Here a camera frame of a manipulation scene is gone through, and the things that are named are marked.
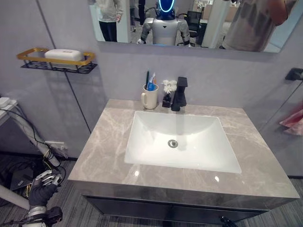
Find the bathroom sink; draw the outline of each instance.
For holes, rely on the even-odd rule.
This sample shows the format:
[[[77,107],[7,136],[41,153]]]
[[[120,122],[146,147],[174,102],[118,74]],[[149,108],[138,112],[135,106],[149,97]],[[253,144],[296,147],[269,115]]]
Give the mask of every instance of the bathroom sink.
[[[219,118],[135,112],[125,162],[241,173]]]

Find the black faucet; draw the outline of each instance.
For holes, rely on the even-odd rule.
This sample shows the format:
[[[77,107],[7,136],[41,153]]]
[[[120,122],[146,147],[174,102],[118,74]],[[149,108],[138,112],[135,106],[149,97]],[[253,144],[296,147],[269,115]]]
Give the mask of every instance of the black faucet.
[[[187,78],[178,77],[177,90],[174,95],[174,99],[171,104],[172,111],[180,111],[181,106],[186,106],[186,99],[184,90],[187,87]]]

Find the white flower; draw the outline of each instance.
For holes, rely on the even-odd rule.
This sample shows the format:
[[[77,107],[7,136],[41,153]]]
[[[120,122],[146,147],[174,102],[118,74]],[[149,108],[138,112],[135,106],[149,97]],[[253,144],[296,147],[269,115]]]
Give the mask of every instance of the white flower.
[[[171,91],[177,90],[177,85],[171,85]]]
[[[175,80],[171,80],[169,83],[170,83],[171,85],[177,85],[177,82],[176,82]]]
[[[167,86],[167,85],[169,84],[169,81],[166,79],[166,80],[163,81],[163,84],[164,84],[165,86]]]
[[[163,84],[164,84],[163,90],[167,94],[170,94],[171,92],[177,90],[177,82],[175,80],[172,81],[164,80]]]
[[[170,94],[170,86],[164,86],[164,92]]]

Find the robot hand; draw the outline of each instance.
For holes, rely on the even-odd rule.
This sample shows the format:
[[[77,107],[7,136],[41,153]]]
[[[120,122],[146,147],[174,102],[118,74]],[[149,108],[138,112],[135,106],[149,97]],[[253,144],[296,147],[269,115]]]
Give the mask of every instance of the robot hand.
[[[29,205],[32,207],[46,207],[47,201],[57,192],[57,186],[61,182],[60,174],[52,174],[52,170],[46,170],[33,180],[29,194]]]
[[[142,39],[139,39],[139,40],[137,41],[137,44],[146,44],[146,42],[143,41]]]

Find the faucet handle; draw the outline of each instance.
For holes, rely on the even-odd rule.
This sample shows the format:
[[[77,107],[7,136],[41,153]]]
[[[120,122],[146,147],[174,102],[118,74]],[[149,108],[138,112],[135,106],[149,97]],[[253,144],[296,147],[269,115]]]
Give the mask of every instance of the faucet handle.
[[[179,87],[187,87],[187,78],[186,77],[178,77],[178,86]]]

